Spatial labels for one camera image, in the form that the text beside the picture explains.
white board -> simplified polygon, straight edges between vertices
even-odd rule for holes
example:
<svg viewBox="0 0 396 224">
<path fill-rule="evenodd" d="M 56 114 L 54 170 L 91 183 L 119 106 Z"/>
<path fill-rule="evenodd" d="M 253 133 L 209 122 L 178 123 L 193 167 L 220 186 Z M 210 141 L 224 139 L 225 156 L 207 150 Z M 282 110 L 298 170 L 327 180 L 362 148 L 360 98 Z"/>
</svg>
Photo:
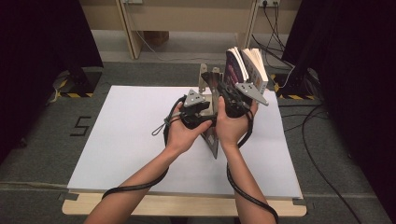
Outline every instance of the white board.
<svg viewBox="0 0 396 224">
<path fill-rule="evenodd" d="M 112 86 L 67 187 L 106 191 L 156 157 L 164 149 L 163 132 L 151 133 L 190 89 Z M 264 195 L 301 197 L 275 93 L 265 91 L 264 97 L 269 106 L 259 106 L 253 134 L 240 150 Z M 232 195 L 221 147 L 215 160 L 204 139 L 198 137 L 150 191 Z"/>
</svg>

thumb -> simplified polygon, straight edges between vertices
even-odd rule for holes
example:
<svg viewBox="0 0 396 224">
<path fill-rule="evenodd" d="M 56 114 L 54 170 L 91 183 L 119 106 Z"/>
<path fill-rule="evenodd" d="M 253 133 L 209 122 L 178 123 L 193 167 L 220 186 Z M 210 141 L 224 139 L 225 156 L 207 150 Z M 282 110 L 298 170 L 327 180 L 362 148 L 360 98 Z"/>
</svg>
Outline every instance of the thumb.
<svg viewBox="0 0 396 224">
<path fill-rule="evenodd" d="M 219 97 L 218 116 L 219 117 L 226 116 L 226 113 L 225 113 L 225 102 L 224 102 L 224 98 L 222 96 Z"/>
<path fill-rule="evenodd" d="M 207 120 L 201 123 L 198 127 L 196 127 L 194 131 L 197 133 L 197 135 L 199 135 L 206 131 L 210 127 L 210 125 L 212 125 L 212 120 Z"/>
</svg>

book cover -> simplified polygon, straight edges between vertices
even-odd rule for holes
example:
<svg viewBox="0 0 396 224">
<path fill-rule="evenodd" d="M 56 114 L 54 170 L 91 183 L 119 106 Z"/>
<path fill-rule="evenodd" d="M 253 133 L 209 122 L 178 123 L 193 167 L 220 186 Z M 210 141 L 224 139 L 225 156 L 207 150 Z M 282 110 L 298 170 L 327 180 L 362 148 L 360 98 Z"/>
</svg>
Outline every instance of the book cover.
<svg viewBox="0 0 396 224">
<path fill-rule="evenodd" d="M 235 48 L 226 51 L 224 82 L 229 85 L 243 83 L 247 80 L 247 71 L 239 51 Z"/>
<path fill-rule="evenodd" d="M 268 83 L 268 76 L 262 62 L 262 53 L 258 49 L 242 49 L 242 58 L 250 76 L 250 80 L 257 90 L 264 94 Z"/>
</svg>

yellow and black tape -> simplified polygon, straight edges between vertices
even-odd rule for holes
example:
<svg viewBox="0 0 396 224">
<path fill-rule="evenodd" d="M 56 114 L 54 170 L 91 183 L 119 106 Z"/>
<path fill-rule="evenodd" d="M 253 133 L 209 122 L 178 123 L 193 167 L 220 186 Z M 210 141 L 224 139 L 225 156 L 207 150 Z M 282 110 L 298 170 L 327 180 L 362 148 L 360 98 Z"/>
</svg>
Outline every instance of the yellow and black tape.
<svg viewBox="0 0 396 224">
<path fill-rule="evenodd" d="M 64 87 L 67 83 L 67 79 L 64 80 L 58 91 L 58 97 L 69 97 L 69 98 L 81 98 L 81 97 L 92 97 L 93 92 L 67 92 L 67 91 L 62 91 L 62 87 Z"/>
<path fill-rule="evenodd" d="M 274 90 L 276 97 L 280 99 L 291 99 L 291 100 L 314 100 L 315 97 L 312 94 L 290 94 L 283 92 L 282 88 L 276 82 L 276 75 L 272 74 L 271 79 L 275 82 Z"/>
<path fill-rule="evenodd" d="M 70 98 L 92 97 L 93 93 L 59 92 L 58 96 Z"/>
</svg>

black cloth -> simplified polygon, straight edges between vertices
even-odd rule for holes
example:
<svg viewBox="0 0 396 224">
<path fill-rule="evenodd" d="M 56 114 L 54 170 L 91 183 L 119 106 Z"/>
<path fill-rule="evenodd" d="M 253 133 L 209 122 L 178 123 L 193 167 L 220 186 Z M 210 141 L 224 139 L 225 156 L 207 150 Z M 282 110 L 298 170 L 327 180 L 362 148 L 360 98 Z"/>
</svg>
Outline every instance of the black cloth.
<svg viewBox="0 0 396 224">
<path fill-rule="evenodd" d="M 0 3 L 0 162 L 26 134 L 65 70 L 103 67 L 78 0 Z"/>
<path fill-rule="evenodd" d="M 324 6 L 336 6 L 331 23 L 317 23 Z M 393 0 L 381 4 L 332 1 L 330 5 L 303 0 L 284 54 L 284 59 L 298 62 L 306 45 L 318 45 L 311 48 L 318 50 L 308 52 L 313 54 L 308 66 L 318 72 L 325 104 L 339 133 L 394 223 L 395 21 Z M 316 28 L 327 32 L 320 43 L 309 38 Z"/>
</svg>

